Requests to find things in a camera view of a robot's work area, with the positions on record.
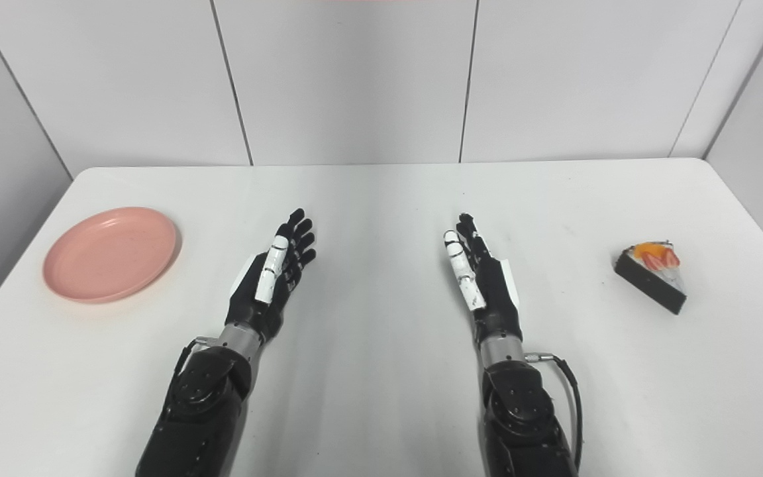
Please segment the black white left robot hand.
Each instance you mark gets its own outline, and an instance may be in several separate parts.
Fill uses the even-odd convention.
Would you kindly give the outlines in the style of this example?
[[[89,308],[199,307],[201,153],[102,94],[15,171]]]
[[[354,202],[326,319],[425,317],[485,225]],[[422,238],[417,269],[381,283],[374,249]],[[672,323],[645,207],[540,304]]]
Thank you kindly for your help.
[[[304,209],[296,209],[279,226],[270,247],[251,257],[231,294],[227,325],[251,329],[263,344],[278,335],[288,299],[299,285],[303,269],[316,257],[313,225]]]

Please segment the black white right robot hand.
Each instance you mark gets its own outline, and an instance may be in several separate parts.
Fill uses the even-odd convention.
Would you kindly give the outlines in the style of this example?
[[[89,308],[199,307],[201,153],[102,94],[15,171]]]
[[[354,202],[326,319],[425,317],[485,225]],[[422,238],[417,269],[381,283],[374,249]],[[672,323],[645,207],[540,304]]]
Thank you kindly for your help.
[[[455,228],[444,233],[443,244],[464,305],[473,317],[476,344],[496,336],[522,339],[520,314],[507,280],[511,275],[491,254],[474,217],[461,213]]]

